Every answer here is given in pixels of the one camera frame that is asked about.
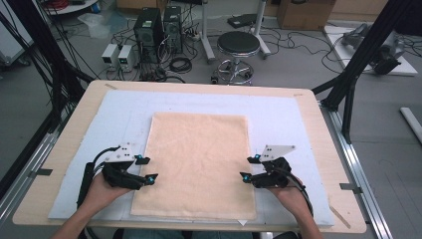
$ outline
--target black metal pole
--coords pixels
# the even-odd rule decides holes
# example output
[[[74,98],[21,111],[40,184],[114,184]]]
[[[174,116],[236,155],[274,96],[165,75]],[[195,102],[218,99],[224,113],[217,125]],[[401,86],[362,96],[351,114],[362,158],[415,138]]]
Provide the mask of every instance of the black metal pole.
[[[413,1],[415,0],[389,0],[344,71],[333,80],[313,89],[314,94],[318,94],[332,87],[328,96],[321,101],[322,106],[331,111],[336,111],[346,98],[341,132],[348,143],[351,143],[349,132],[356,82],[399,20],[409,11]]]

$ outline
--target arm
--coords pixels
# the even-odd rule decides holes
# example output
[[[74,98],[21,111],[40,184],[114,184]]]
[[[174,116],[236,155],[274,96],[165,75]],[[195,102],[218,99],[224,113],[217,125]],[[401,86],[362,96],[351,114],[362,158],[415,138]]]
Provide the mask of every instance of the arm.
[[[320,239],[322,235],[308,210],[307,203],[299,190],[289,182],[285,188],[269,188],[296,218],[304,239]]]
[[[128,193],[130,189],[111,187],[99,173],[93,180],[90,190],[84,203],[80,208],[62,225],[52,238],[78,238],[91,218],[103,210],[118,197]]]

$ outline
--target round stool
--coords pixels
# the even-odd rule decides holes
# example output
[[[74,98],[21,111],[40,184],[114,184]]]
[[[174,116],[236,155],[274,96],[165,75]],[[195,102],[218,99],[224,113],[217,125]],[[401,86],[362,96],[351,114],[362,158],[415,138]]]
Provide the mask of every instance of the round stool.
[[[254,69],[241,59],[256,55],[260,50],[260,41],[249,33],[228,32],[218,38],[217,47],[220,52],[233,57],[233,60],[226,60],[218,66],[218,79],[228,85],[252,85]]]

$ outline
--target wooden table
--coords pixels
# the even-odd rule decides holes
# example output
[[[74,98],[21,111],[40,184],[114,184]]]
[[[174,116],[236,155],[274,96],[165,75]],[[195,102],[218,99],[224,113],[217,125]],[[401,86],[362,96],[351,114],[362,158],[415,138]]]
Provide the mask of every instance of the wooden table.
[[[298,102],[304,125],[312,146],[316,165],[327,193],[334,226],[322,228],[323,232],[363,233],[366,224],[356,199],[350,190],[342,190],[340,183],[349,183],[342,167],[328,128],[320,112],[317,100],[310,90],[235,87],[215,85],[189,85],[166,83],[133,83],[94,81],[88,87],[75,109],[43,168],[53,169],[50,176],[38,175],[25,198],[18,207],[13,222],[20,225],[60,225],[63,220],[51,220],[48,214],[69,163],[75,156],[80,143],[96,115],[107,91],[151,91],[174,93],[203,93],[225,95],[251,95],[263,97],[295,98]],[[91,226],[173,228],[190,230],[238,230],[238,231],[283,231],[292,228],[269,225],[210,225],[131,221],[92,221]]]

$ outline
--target beige cloth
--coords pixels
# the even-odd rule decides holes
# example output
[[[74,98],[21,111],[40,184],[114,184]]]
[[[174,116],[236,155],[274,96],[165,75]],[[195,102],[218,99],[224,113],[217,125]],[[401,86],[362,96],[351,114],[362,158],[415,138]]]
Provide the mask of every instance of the beige cloth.
[[[141,175],[155,184],[136,191],[131,214],[180,219],[256,218],[245,117],[156,113]]]

